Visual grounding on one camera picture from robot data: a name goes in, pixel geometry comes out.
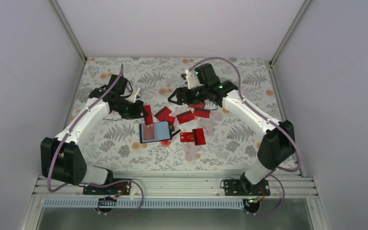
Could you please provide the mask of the red card with stripe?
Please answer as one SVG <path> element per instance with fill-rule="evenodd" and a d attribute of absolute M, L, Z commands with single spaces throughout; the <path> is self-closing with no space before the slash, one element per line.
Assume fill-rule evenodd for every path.
<path fill-rule="evenodd" d="M 145 125 L 150 125 L 154 123 L 150 105 L 144 106 L 144 122 Z"/>

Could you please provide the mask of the red card pile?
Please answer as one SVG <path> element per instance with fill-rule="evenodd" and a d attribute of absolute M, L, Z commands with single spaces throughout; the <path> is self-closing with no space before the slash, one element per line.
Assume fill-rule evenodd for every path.
<path fill-rule="evenodd" d="M 151 142 L 155 139 L 154 124 L 142 124 L 141 126 L 141 141 L 142 143 Z"/>

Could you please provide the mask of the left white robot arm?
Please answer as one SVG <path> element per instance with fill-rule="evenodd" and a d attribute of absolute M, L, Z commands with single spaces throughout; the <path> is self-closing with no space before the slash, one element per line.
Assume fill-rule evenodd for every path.
<path fill-rule="evenodd" d="M 54 192 L 51 181 L 63 184 L 95 184 L 102 194 L 114 188 L 112 172 L 109 169 L 88 165 L 80 150 L 94 128 L 112 111 L 122 119 L 143 118 L 146 114 L 144 103 L 139 100 L 139 90 L 124 96 L 117 90 L 107 91 L 105 87 L 94 89 L 82 112 L 54 138 L 44 138 L 40 145 L 42 175 L 47 178 L 49 191 Z"/>

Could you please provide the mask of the black leather card holder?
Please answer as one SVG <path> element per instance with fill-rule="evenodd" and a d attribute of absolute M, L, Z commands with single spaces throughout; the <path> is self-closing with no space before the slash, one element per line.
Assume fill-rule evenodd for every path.
<path fill-rule="evenodd" d="M 156 122 L 156 123 L 153 123 L 153 124 L 154 124 L 154 131 L 155 131 L 155 139 L 153 141 L 147 142 L 147 143 L 159 142 L 159 141 L 163 141 L 163 140 L 171 140 L 173 138 L 174 127 L 169 125 L 169 123 L 167 121 Z M 142 126 L 142 124 L 139 125 L 139 141 L 140 141 L 140 143 L 142 143 L 142 141 L 141 141 L 141 126 Z"/>

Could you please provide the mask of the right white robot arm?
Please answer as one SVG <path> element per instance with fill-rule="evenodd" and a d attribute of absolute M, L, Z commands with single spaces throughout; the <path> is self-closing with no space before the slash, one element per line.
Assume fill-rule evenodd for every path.
<path fill-rule="evenodd" d="M 209 100 L 230 111 L 247 124 L 260 139 L 257 160 L 240 176 L 240 188 L 246 195 L 254 194 L 259 183 L 272 174 L 287 158 L 296 152 L 294 127 L 289 121 L 278 121 L 252 105 L 230 81 L 208 87 L 180 87 L 173 91 L 168 101 L 177 105 L 198 104 Z"/>

